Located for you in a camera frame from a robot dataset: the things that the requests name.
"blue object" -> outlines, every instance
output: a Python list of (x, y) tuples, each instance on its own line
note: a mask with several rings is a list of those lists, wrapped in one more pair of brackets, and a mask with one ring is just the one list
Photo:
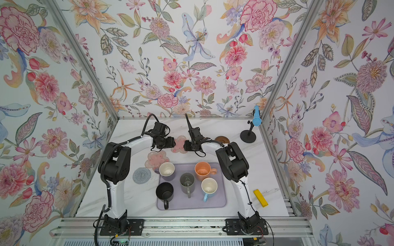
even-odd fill
[(261, 124), (261, 119), (260, 119), (260, 110), (258, 109), (258, 106), (255, 106), (255, 113), (253, 114), (253, 125), (259, 126)]

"mug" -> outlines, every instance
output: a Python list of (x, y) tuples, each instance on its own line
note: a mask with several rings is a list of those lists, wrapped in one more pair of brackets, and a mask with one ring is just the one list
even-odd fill
[(164, 202), (164, 209), (168, 209), (168, 203), (174, 197), (174, 187), (168, 182), (161, 183), (156, 188), (156, 196)]
[(193, 174), (186, 172), (181, 175), (180, 179), (180, 187), (183, 193), (188, 195), (188, 198), (191, 198), (191, 193), (194, 191), (194, 176)]
[(171, 162), (165, 162), (160, 165), (159, 173), (165, 181), (171, 181), (175, 177), (175, 166)]
[(217, 182), (213, 178), (206, 178), (202, 181), (201, 188), (205, 193), (204, 202), (206, 202), (206, 200), (210, 197), (213, 197), (217, 191)]
[(194, 170), (199, 181), (203, 181), (205, 178), (209, 178), (211, 174), (215, 175), (217, 172), (216, 168), (211, 168), (211, 165), (205, 161), (197, 163)]

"black mug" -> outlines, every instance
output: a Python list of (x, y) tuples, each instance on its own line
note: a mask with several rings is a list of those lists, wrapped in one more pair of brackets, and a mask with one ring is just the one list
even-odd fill
[(159, 184), (156, 188), (156, 196), (164, 202), (164, 209), (168, 209), (168, 203), (174, 197), (174, 187), (168, 182)]

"brown coaster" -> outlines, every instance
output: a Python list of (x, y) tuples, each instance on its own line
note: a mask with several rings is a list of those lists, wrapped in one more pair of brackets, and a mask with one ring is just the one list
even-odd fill
[(223, 144), (229, 144), (230, 140), (228, 138), (226, 138), (225, 136), (218, 136), (217, 138), (215, 138), (216, 141), (219, 141)]

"floral wallpaper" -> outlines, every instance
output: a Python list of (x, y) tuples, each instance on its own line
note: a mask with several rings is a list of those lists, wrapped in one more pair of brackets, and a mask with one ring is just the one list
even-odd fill
[(116, 122), (41, 1), (0, 1), (0, 67), (0, 246), (47, 245)]
[(80, 44), (120, 117), (252, 116), (308, 8), (308, 0), (104, 1), (58, 4), (84, 33)]
[(394, 245), (390, 0), (325, 0), (264, 120), (319, 245)]

